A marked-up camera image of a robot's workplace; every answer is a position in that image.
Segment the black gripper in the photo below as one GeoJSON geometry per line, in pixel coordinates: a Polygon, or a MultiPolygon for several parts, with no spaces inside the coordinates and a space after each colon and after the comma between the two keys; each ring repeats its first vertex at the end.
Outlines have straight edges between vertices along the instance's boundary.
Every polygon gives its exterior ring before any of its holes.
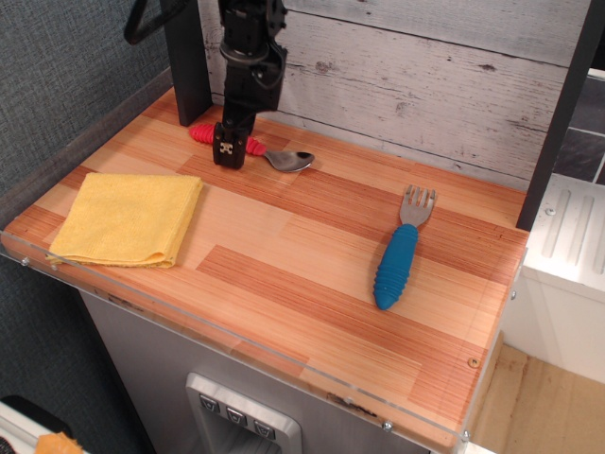
{"type": "Polygon", "coordinates": [[[287,49],[269,42],[256,54],[245,55],[222,43],[220,52],[227,73],[222,123],[216,123],[213,133],[213,159],[218,166],[240,169],[256,116],[279,107],[287,49]]]}

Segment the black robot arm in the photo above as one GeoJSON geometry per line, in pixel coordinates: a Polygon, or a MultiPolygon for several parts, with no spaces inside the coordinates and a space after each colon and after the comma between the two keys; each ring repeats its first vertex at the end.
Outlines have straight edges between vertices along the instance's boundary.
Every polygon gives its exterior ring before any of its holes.
{"type": "Polygon", "coordinates": [[[275,37],[285,28],[281,1],[220,1],[223,26],[220,53],[226,61],[224,105],[213,134],[219,166],[244,165],[256,115],[277,110],[285,77],[287,50],[275,37]]]}

